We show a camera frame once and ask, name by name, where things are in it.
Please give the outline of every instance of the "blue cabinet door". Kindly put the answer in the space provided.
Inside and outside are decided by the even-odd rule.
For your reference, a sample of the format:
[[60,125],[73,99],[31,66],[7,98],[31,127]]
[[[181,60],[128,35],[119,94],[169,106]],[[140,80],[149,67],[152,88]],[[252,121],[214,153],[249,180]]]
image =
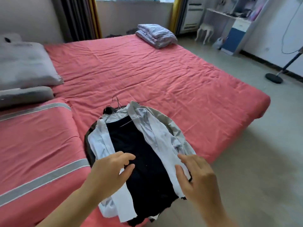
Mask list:
[[245,35],[245,32],[232,28],[229,31],[227,40],[223,44],[222,48],[234,53],[236,51],[238,45],[240,44],[242,38],[244,37],[244,35]]

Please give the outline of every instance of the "mattress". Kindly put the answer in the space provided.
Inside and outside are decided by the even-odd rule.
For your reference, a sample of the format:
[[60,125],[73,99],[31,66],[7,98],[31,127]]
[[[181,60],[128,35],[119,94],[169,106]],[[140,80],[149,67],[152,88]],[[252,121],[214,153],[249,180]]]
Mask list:
[[69,103],[0,113],[0,226],[34,226],[90,172]]
[[134,100],[169,116],[195,152],[212,162],[270,104],[262,91],[179,45],[154,49],[128,35],[46,50],[65,81],[53,87],[55,96],[71,103],[82,140],[107,105],[117,107],[117,96],[121,105]]

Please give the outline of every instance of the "white wall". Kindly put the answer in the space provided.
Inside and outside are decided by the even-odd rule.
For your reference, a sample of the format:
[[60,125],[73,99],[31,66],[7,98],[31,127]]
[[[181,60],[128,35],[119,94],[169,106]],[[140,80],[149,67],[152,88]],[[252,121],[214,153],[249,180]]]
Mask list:
[[51,0],[0,0],[0,34],[9,32],[23,41],[64,42]]
[[126,35],[138,24],[159,24],[169,28],[173,3],[151,1],[97,0],[102,36]]
[[[297,0],[273,0],[256,26],[244,51],[270,63],[283,67],[297,53],[285,55],[281,52],[282,36],[299,6]],[[303,46],[303,4],[293,19],[284,40],[284,52],[293,52]],[[288,70],[303,76],[303,56],[298,58]]]

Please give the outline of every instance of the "power cord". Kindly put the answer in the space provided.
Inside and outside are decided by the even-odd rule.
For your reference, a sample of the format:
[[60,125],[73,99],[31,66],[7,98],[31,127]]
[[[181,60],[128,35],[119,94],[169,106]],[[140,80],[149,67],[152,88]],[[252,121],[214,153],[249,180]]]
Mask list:
[[299,8],[301,7],[301,4],[302,4],[302,2],[300,3],[300,5],[298,6],[297,10],[295,11],[293,17],[291,18],[290,22],[288,23],[288,26],[287,26],[287,28],[286,28],[286,30],[285,30],[285,33],[283,34],[283,37],[282,37],[282,47],[281,47],[281,52],[282,52],[283,54],[292,54],[292,53],[298,52],[298,51],[300,50],[300,49],[298,49],[298,50],[296,50],[296,51],[294,51],[294,52],[292,52],[292,53],[285,53],[285,52],[283,51],[283,47],[284,47],[284,38],[285,38],[285,35],[286,35],[287,31],[288,31],[288,28],[289,28],[289,26],[290,26],[292,20],[293,20],[294,17],[297,15],[297,12],[298,12]]

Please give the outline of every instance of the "red bed cover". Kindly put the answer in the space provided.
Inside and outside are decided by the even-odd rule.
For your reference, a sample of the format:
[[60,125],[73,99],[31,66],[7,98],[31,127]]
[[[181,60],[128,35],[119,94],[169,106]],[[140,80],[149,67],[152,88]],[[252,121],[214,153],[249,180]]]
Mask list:
[[32,227],[90,172],[68,102],[0,113],[0,226]]
[[[254,119],[270,97],[179,45],[154,49],[135,35],[46,47],[65,81],[53,91],[68,99],[81,139],[118,96],[169,116],[196,153],[214,161]],[[86,220],[117,226],[95,210]]]

